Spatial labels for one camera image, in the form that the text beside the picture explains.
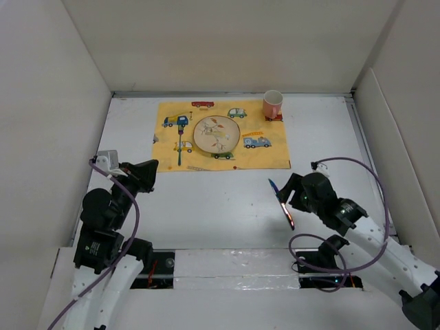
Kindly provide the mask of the iridescent metal knife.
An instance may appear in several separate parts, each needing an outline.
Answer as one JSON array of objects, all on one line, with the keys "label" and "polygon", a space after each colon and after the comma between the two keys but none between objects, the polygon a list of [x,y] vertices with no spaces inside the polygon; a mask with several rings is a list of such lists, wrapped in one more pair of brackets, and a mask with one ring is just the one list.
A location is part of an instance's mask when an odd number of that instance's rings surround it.
[{"label": "iridescent metal knife", "polygon": [[286,218],[290,228],[292,230],[295,230],[294,219],[293,219],[292,215],[290,214],[290,212],[288,211],[287,206],[285,205],[285,202],[281,201],[280,191],[279,191],[278,187],[271,179],[268,179],[268,182],[274,192],[274,195],[276,196],[278,203],[280,204],[281,210],[283,211],[283,214],[285,215],[285,218]]}]

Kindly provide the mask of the pink cup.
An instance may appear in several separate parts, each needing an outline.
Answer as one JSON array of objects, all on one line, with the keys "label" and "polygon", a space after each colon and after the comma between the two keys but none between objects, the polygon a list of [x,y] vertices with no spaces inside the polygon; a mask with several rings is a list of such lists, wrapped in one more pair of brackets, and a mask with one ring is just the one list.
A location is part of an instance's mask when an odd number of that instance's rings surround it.
[{"label": "pink cup", "polygon": [[263,96],[263,114],[269,119],[274,119],[280,112],[283,104],[283,95],[276,90],[269,90]]}]

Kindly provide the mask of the iridescent metal fork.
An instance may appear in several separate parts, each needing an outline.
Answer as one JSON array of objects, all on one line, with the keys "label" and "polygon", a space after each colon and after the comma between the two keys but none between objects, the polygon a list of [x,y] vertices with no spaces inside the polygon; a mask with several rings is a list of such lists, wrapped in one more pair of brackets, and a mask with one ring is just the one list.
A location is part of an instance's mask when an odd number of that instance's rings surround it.
[{"label": "iridescent metal fork", "polygon": [[179,135],[179,141],[177,144],[177,152],[178,152],[178,160],[177,165],[182,165],[182,135],[184,134],[184,125],[179,125],[178,127],[178,135]]}]

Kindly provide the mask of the beige bird pattern plate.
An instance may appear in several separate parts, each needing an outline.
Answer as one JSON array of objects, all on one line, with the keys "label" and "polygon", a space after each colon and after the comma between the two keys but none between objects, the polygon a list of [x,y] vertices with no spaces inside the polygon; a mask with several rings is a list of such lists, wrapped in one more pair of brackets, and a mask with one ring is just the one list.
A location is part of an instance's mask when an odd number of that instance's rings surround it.
[{"label": "beige bird pattern plate", "polygon": [[195,145],[206,153],[232,151],[241,138],[239,125],[229,117],[211,115],[196,123],[193,131]]}]

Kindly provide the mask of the yellow vehicle print cloth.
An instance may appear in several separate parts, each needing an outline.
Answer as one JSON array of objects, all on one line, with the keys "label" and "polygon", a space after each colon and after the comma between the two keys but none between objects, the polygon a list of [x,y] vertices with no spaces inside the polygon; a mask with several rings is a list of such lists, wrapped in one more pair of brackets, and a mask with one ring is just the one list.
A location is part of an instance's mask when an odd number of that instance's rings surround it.
[{"label": "yellow vehicle print cloth", "polygon": [[[206,153],[194,143],[196,123],[207,116],[232,118],[240,127],[237,146],[227,153]],[[262,100],[190,100],[162,102],[157,112],[152,156],[159,171],[233,171],[288,169],[291,166],[284,115],[274,119],[263,114]],[[181,138],[181,166],[177,165],[178,126]]]}]

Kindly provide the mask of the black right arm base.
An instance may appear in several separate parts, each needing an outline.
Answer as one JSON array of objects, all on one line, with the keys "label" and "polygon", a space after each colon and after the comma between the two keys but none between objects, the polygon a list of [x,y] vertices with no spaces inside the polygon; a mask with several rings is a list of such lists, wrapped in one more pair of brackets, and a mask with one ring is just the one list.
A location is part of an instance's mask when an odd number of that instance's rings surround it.
[{"label": "black right arm base", "polygon": [[349,245],[346,239],[332,235],[328,239],[311,234],[311,238],[321,241],[316,249],[295,249],[293,241],[306,237],[298,234],[289,241],[289,252],[294,258],[291,269],[300,275],[302,288],[314,288],[324,293],[334,293],[342,288],[363,289],[362,279],[349,272],[343,272],[347,262],[340,250]]}]

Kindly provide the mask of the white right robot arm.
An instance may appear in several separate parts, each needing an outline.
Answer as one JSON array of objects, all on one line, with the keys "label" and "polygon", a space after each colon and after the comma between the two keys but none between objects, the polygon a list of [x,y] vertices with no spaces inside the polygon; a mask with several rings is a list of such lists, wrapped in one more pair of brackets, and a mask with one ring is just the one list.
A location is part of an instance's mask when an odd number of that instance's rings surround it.
[{"label": "white right robot arm", "polygon": [[359,273],[393,299],[418,329],[439,328],[439,270],[415,257],[380,228],[361,206],[337,196],[322,173],[292,174],[282,189],[270,186],[281,208],[315,214],[334,235],[299,267],[347,277]]}]

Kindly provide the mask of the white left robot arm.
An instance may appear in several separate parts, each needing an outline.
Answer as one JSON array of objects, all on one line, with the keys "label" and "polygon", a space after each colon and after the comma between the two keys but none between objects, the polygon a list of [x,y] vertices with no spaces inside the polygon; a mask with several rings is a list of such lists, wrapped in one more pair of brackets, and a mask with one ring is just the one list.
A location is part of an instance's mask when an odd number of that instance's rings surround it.
[{"label": "white left robot arm", "polygon": [[153,245],[136,238],[140,193],[154,190],[159,162],[112,165],[96,156],[91,167],[112,182],[82,200],[82,227],[74,255],[71,300],[61,312],[63,329],[110,329],[137,275],[153,266]]}]

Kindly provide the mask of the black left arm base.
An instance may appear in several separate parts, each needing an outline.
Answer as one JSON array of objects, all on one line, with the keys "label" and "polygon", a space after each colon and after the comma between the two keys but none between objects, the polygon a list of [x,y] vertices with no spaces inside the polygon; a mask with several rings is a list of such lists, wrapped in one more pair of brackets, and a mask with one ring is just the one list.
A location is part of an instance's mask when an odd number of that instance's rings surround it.
[{"label": "black left arm base", "polygon": [[172,289],[174,270],[174,250],[154,251],[151,264],[140,272],[131,289]]}]

